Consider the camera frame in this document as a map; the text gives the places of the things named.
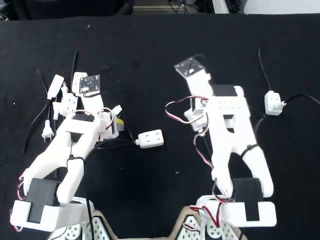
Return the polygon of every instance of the black fabric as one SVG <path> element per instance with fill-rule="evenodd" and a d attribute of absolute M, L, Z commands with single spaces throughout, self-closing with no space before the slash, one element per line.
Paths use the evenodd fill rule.
<path fill-rule="evenodd" d="M 29 191 L 25 198 L 26 202 L 31 203 L 28 222 L 39 224 L 46 205 L 60 205 L 56 194 L 60 183 L 60 181 L 48 179 L 32 179 Z"/>
<path fill-rule="evenodd" d="M 235 202 L 244 203 L 247 221 L 259 221 L 258 202 L 263 202 L 260 180 L 258 178 L 233 178 L 232 198 Z"/>
<path fill-rule="evenodd" d="M 14 233 L 9 209 L 17 199 L 19 174 L 46 145 L 44 119 L 22 155 L 26 132 L 46 102 L 38 80 L 55 74 L 70 86 L 75 50 L 77 71 L 100 74 L 103 102 L 121 104 L 131 131 L 162 129 L 163 147 L 96 150 L 86 165 L 87 194 L 120 238 L 168 236 L 181 208 L 211 193 L 210 168 L 197 155 L 191 126 L 164 113 L 166 103 L 188 96 L 173 68 L 202 53 L 215 84 L 242 86 L 251 107 L 264 111 L 271 86 L 285 100 L 296 93 L 320 99 L 320 15 L 170 15 L 79 17 L 0 22 L 0 228 L 3 239 L 41 239 L 48 233 Z M 183 113 L 188 102 L 177 108 Z M 253 111 L 252 123 L 261 117 Z M 257 141 L 274 182 L 277 225 L 244 229 L 248 239 L 311 239 L 319 212 L 320 109 L 308 99 L 288 103 L 266 117 Z M 232 155 L 233 178 L 250 171 Z"/>

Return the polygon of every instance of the red and white wire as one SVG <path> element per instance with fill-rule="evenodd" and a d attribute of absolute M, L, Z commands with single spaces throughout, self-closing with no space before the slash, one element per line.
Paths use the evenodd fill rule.
<path fill-rule="evenodd" d="M 24 181 L 21 181 L 16 188 L 16 194 L 18 195 L 19 200 L 22 200 L 22 201 L 26 199 L 24 196 L 21 195 L 21 192 L 20 192 L 20 188 L 23 184 L 24 184 Z"/>
<path fill-rule="evenodd" d="M 191 231 L 191 232 L 199 232 L 200 233 L 200 230 L 201 230 L 201 228 L 196 228 L 196 227 L 193 227 L 193 226 L 191 226 L 191 225 L 189 225 L 189 224 L 187 224 L 187 223 L 182 223 L 182 226 L 185 228 L 185 229 L 187 229 L 187 230 L 189 230 L 189 231 Z"/>
<path fill-rule="evenodd" d="M 9 218 L 11 218 L 11 214 L 12 214 L 12 209 L 9 210 Z M 15 225 L 12 225 L 12 227 L 16 233 L 20 233 L 24 228 L 23 226 L 15 226 Z"/>
<path fill-rule="evenodd" d="M 176 115 L 173 115 L 172 113 L 170 113 L 170 112 L 167 110 L 167 107 L 168 107 L 169 105 L 181 103 L 181 102 L 183 102 L 183 101 L 186 100 L 186 99 L 202 99 L 202 100 L 206 100 L 206 101 L 208 100 L 208 98 L 206 98 L 206 97 L 204 97 L 204 96 L 195 96 L 195 95 L 193 95 L 193 96 L 186 96 L 186 97 L 181 98 L 181 99 L 179 99 L 179 100 L 175 100 L 175 101 L 168 102 L 168 103 L 165 105 L 165 107 L 164 107 L 164 111 L 165 111 L 165 113 L 168 115 L 169 118 L 172 118 L 172 119 L 174 119 L 174 120 L 176 120 L 176 121 L 178 121 L 178 122 L 180 122 L 180 123 L 183 123 L 183 124 L 192 124 L 192 123 L 198 121 L 199 119 L 203 118 L 205 115 L 203 114 L 203 115 L 201 115 L 200 117 L 198 117 L 198 118 L 196 118 L 196 119 L 194 119 L 194 120 L 191 120 L 191 121 L 184 121 L 184 120 L 182 120 L 180 117 L 178 117 L 178 116 L 176 116 Z"/>
<path fill-rule="evenodd" d="M 208 100 L 208 98 L 206 98 L 206 97 L 204 97 L 204 96 L 196 96 L 196 95 L 186 96 L 186 97 L 181 98 L 181 99 L 179 99 L 179 100 L 175 100 L 175 101 L 171 101 L 171 102 L 167 103 L 167 104 L 165 105 L 164 111 L 165 111 L 165 113 L 166 113 L 170 118 L 172 118 L 172 119 L 174 119 L 174 120 L 176 120 L 176 121 L 178 121 L 178 122 L 180 122 L 180 123 L 183 123 L 183 124 L 192 124 L 192 123 L 198 121 L 199 119 L 203 118 L 203 117 L 205 116 L 205 114 L 201 115 L 200 117 L 198 117 L 198 118 L 196 118 L 196 119 L 194 119 L 194 120 L 184 121 L 184 120 L 182 120 L 180 117 L 178 117 L 178 116 L 176 116 L 176 115 L 173 115 L 172 113 L 168 112 L 168 110 L 167 110 L 167 107 L 168 107 L 169 105 L 171 105 L 171 104 L 176 104 L 176 103 L 181 103 L 181 102 L 183 102 L 183 101 L 186 100 L 186 99 L 201 99 L 201 101 L 207 101 L 207 100 Z M 204 134 L 209 130 L 209 122 L 208 122 L 208 121 L 209 121 L 209 118 L 208 118 L 208 115 L 207 115 L 207 114 L 206 114 L 206 118 L 207 118 L 207 119 L 206 119 L 206 120 L 207 120 L 207 125 L 206 125 L 205 129 L 204 129 L 202 132 L 199 132 L 199 133 L 197 133 L 196 135 L 194 135 L 194 137 L 193 137 L 193 145 L 194 145 L 195 150 L 197 151 L 197 153 L 200 155 L 200 157 L 201 157 L 202 160 L 204 161 L 204 163 L 207 164 L 208 166 L 210 166 L 210 168 L 213 169 L 214 166 L 213 166 L 212 162 L 209 161 L 209 160 L 205 157 L 205 155 L 198 149 L 197 143 L 196 143 L 197 138 L 198 138 L 200 135 L 204 135 Z"/>
<path fill-rule="evenodd" d="M 196 135 L 194 135 L 193 137 L 193 145 L 194 145 L 194 148 L 195 150 L 197 151 L 197 153 L 200 155 L 200 157 L 202 158 L 202 160 L 204 161 L 205 164 L 207 164 L 208 166 L 210 166 L 210 168 L 214 168 L 214 165 L 212 164 L 212 162 L 210 160 L 208 160 L 205 155 L 199 150 L 199 148 L 197 147 L 197 138 L 201 135 L 204 135 L 206 134 L 206 132 L 209 130 L 209 118 L 208 118 L 208 115 L 206 114 L 206 121 L 207 121 L 207 124 L 206 124 L 206 127 L 203 131 L 201 132 L 198 132 Z"/>
<path fill-rule="evenodd" d="M 211 213 L 211 211 L 209 210 L 209 208 L 207 206 L 194 206 L 194 205 L 190 205 L 189 206 L 191 210 L 199 212 L 199 210 L 205 209 L 205 211 L 208 213 L 208 215 L 210 216 L 212 222 L 214 223 L 214 225 L 219 228 L 220 227 L 220 222 L 218 221 L 219 219 L 219 215 L 217 215 L 217 220 L 215 219 L 215 217 L 213 216 L 213 214 Z"/>
<path fill-rule="evenodd" d="M 111 113 L 111 115 L 112 115 L 111 120 L 110 120 L 110 124 L 105 127 L 105 130 L 107 130 L 107 129 L 109 129 L 109 128 L 112 126 L 112 124 L 114 123 L 115 114 L 114 114 L 114 112 L 113 112 L 110 108 L 108 108 L 108 107 L 102 108 L 102 109 L 98 112 L 98 114 L 102 113 L 104 110 L 107 110 L 107 111 L 108 111 L 109 113 Z M 103 141 L 103 139 L 101 139 L 101 135 L 99 136 L 98 139 L 99 139 L 99 141 Z"/>

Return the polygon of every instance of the electrical outlet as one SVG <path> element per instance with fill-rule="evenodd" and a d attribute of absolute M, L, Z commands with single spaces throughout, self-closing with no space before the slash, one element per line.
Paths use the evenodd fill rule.
<path fill-rule="evenodd" d="M 278 116 L 282 113 L 282 109 L 286 104 L 281 102 L 279 93 L 268 91 L 264 95 L 265 114 Z"/>
<path fill-rule="evenodd" d="M 73 75 L 73 81 L 71 86 L 71 91 L 76 95 L 79 96 L 80 93 L 80 78 L 88 77 L 88 74 L 86 72 L 78 72 L 76 71 Z"/>
<path fill-rule="evenodd" d="M 140 145 L 140 148 L 142 149 L 162 146 L 164 144 L 164 136 L 160 129 L 143 132 L 138 135 L 135 144 Z"/>
<path fill-rule="evenodd" d="M 74 96 L 73 93 L 67 93 L 63 97 L 60 106 L 59 106 L 59 113 L 62 116 L 68 116 L 70 113 L 77 109 L 78 105 L 78 98 Z"/>

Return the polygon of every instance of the black cable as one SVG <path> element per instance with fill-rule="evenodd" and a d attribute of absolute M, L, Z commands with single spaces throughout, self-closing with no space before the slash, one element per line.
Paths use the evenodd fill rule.
<path fill-rule="evenodd" d="M 82 186 L 83 186 L 83 191 L 84 191 L 84 198 L 85 198 L 85 202 L 86 202 L 86 208 L 88 210 L 88 217 L 89 217 L 89 223 L 90 223 L 90 228 L 91 228 L 91 239 L 95 240 L 95 234 L 94 234 L 94 223 L 92 221 L 92 214 L 91 214 L 91 208 L 90 208 L 90 202 L 89 199 L 87 197 L 87 188 L 86 188 L 86 174 L 85 174 L 85 159 L 81 156 L 73 156 L 72 154 L 70 154 L 68 160 L 66 161 L 66 168 L 68 168 L 68 161 L 70 160 L 75 160 L 75 159 L 81 159 L 83 162 L 83 181 L 82 181 Z"/>
<path fill-rule="evenodd" d="M 260 118 L 259 121 L 254 126 L 253 132 L 254 132 L 255 138 L 258 137 L 259 126 L 263 122 L 263 120 L 266 118 L 266 116 L 267 115 L 264 115 L 262 118 Z"/>
<path fill-rule="evenodd" d="M 244 156 L 246 155 L 247 152 L 251 151 L 252 149 L 256 148 L 256 147 L 259 147 L 259 145 L 256 143 L 256 144 L 253 144 L 253 145 L 248 145 L 246 147 L 246 149 L 241 153 L 240 155 L 240 158 L 244 158 Z"/>
<path fill-rule="evenodd" d="M 89 96 L 87 96 L 87 92 L 84 92 L 83 93 L 83 97 L 84 98 L 93 98 L 95 96 L 103 95 L 103 94 L 107 94 L 107 92 L 98 92 L 98 93 L 95 93 L 95 94 L 92 94 L 92 95 L 89 95 Z"/>
<path fill-rule="evenodd" d="M 177 11 L 177 10 L 175 10 L 175 8 L 172 6 L 172 4 L 171 4 L 171 0 L 168 0 L 168 4 L 169 4 L 169 6 L 172 8 L 172 10 L 177 14 L 177 13 L 178 13 L 178 11 Z"/>
<path fill-rule="evenodd" d="M 284 103 L 289 103 L 290 101 L 296 99 L 296 98 L 299 98 L 299 97 L 305 97 L 305 98 L 308 98 L 312 101 L 314 101 L 316 104 L 320 105 L 320 101 L 316 98 L 314 98 L 313 96 L 309 96 L 309 95 L 306 95 L 306 94 L 303 94 L 303 93 L 299 93 L 299 94 L 296 94 L 296 95 L 293 95 L 291 97 L 288 98 L 288 100 L 284 101 Z"/>
<path fill-rule="evenodd" d="M 46 85 L 45 85 L 44 80 L 43 80 L 42 77 L 41 77 L 41 74 L 40 74 L 39 70 L 36 71 L 36 73 L 37 73 L 38 76 L 39 76 L 40 82 L 42 83 L 42 86 L 43 86 L 43 88 L 44 88 L 45 93 L 48 95 L 48 89 L 47 89 L 47 87 L 46 87 Z"/>
<path fill-rule="evenodd" d="M 266 84 L 268 85 L 269 91 L 271 91 L 272 90 L 271 89 L 271 84 L 269 82 L 268 76 L 266 74 L 264 65 L 263 65 L 262 60 L 261 60 L 261 47 L 259 47 L 259 49 L 258 49 L 258 59 L 259 59 L 260 68 L 262 70 L 262 73 L 263 73 L 264 79 L 266 81 Z"/>
<path fill-rule="evenodd" d="M 244 233 L 241 232 L 238 240 L 242 240 L 242 237 L 243 237 L 243 236 L 244 236 Z"/>
<path fill-rule="evenodd" d="M 209 144 L 208 144 L 208 140 L 207 140 L 207 138 L 206 138 L 206 135 L 204 135 L 204 136 L 202 137 L 202 139 L 203 139 L 203 141 L 204 141 L 205 148 L 206 148 L 206 150 L 208 151 L 209 156 L 211 157 L 211 155 L 212 155 L 213 153 L 212 153 L 212 151 L 211 151 L 210 148 L 209 148 Z"/>
<path fill-rule="evenodd" d="M 74 80 L 74 73 L 75 73 L 75 69 L 76 69 L 76 60 L 77 59 L 78 59 L 78 50 L 75 50 L 74 57 L 73 57 L 73 63 L 72 63 L 72 71 L 71 71 L 71 86 L 70 86 L 71 90 L 72 90 L 72 82 Z"/>
<path fill-rule="evenodd" d="M 66 227 L 65 227 L 65 230 L 64 230 L 64 232 L 63 232 L 62 234 L 60 234 L 59 236 L 56 236 L 56 237 L 54 237 L 54 238 L 47 238 L 47 240 L 55 240 L 55 239 L 60 238 L 63 234 L 66 233 L 67 229 L 68 229 L 68 227 L 66 226 Z"/>
<path fill-rule="evenodd" d="M 50 118 L 50 110 L 51 110 L 51 103 L 50 103 L 50 101 L 49 101 L 49 110 L 48 110 L 48 117 L 47 117 L 47 120 L 49 120 L 49 118 Z"/>
<path fill-rule="evenodd" d="M 44 108 L 41 110 L 41 112 L 33 119 L 31 125 L 29 126 L 29 129 L 27 131 L 27 135 L 25 138 L 25 142 L 24 142 L 24 148 L 23 148 L 23 153 L 26 153 L 28 144 L 29 144 L 29 140 L 30 140 L 30 136 L 31 136 L 31 130 L 33 128 L 33 125 L 35 124 L 35 122 L 38 120 L 38 118 L 45 112 L 45 110 L 48 108 L 48 106 L 50 105 L 50 101 L 48 101 L 46 103 L 46 105 L 44 106 Z"/>
<path fill-rule="evenodd" d="M 41 74 L 39 72 L 39 70 L 36 71 L 36 73 L 38 74 L 38 77 L 39 77 L 39 80 L 43 86 L 43 89 L 46 93 L 46 95 L 48 95 L 48 89 L 45 85 L 45 82 L 44 80 L 42 79 L 41 77 Z M 48 108 L 49 106 L 49 113 L 48 113 L 48 119 L 49 119 L 49 114 L 50 114 L 50 101 L 48 101 L 46 103 L 46 105 L 44 106 L 44 108 L 41 110 L 41 112 L 35 117 L 35 119 L 33 119 L 31 125 L 29 126 L 29 129 L 27 131 L 27 134 L 26 134 L 26 138 L 25 138 L 25 142 L 24 142 L 24 148 L 23 148 L 23 153 L 26 153 L 26 150 L 27 150 L 27 147 L 28 147 L 28 144 L 29 144 L 29 140 L 30 140 L 30 134 L 31 134 L 31 130 L 33 128 L 33 125 L 35 124 L 35 122 L 37 121 L 37 119 L 44 113 L 44 111 Z"/>

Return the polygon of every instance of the perforated plate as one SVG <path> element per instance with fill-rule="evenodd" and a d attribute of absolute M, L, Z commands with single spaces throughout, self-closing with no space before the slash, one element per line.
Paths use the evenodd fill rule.
<path fill-rule="evenodd" d="M 92 218 L 93 230 L 94 230 L 94 240 L 111 240 L 107 230 L 105 229 L 105 225 L 102 220 L 95 216 Z M 84 231 L 82 232 L 82 240 L 91 240 L 91 228 L 89 222 L 83 224 Z"/>
<path fill-rule="evenodd" d="M 68 240 L 76 240 L 80 236 L 80 233 L 81 233 L 81 225 L 77 224 L 73 226 L 68 226 L 64 236 Z"/>
<path fill-rule="evenodd" d="M 206 226 L 208 235 L 213 239 L 217 239 L 222 235 L 223 240 L 238 240 L 237 235 L 229 224 L 221 223 L 220 227 L 216 227 L 214 222 L 210 221 Z"/>
<path fill-rule="evenodd" d="M 207 225 L 206 225 L 206 232 L 209 235 L 210 238 L 213 239 L 218 239 L 221 237 L 222 235 L 222 227 L 216 227 L 216 225 L 214 224 L 213 221 L 210 221 Z"/>
<path fill-rule="evenodd" d="M 195 217 L 192 215 L 187 216 L 184 222 L 194 228 L 200 228 Z M 187 230 L 182 226 L 176 240 L 200 240 L 200 233 L 197 231 Z"/>

